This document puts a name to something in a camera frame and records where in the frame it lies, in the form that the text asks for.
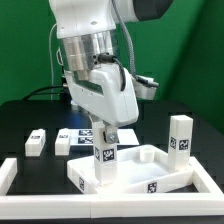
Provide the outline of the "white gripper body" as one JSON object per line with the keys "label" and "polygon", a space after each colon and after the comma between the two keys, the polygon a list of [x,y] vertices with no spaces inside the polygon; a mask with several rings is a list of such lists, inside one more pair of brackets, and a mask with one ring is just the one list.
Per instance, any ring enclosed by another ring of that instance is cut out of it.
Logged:
{"label": "white gripper body", "polygon": [[65,72],[71,97],[80,107],[116,127],[137,121],[139,111],[132,78],[127,70],[123,91],[119,67],[116,64],[103,64],[100,68],[91,70],[88,75],[91,83],[102,88],[101,93],[77,84],[74,74],[70,71]]}

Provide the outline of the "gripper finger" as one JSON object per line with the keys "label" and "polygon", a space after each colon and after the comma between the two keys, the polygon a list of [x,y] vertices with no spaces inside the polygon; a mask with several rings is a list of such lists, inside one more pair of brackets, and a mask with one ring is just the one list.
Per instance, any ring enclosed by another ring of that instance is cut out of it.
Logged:
{"label": "gripper finger", "polygon": [[115,144],[118,142],[118,128],[107,122],[104,122],[104,136],[108,144]]}

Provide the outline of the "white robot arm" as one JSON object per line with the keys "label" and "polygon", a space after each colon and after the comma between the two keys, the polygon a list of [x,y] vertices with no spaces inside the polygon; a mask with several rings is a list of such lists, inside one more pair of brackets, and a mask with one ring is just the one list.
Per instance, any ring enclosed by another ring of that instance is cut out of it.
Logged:
{"label": "white robot arm", "polygon": [[117,128],[138,118],[136,99],[152,98],[158,84],[125,69],[117,58],[116,26],[162,17],[173,0],[49,0],[69,92],[93,122],[95,141],[118,141]]}

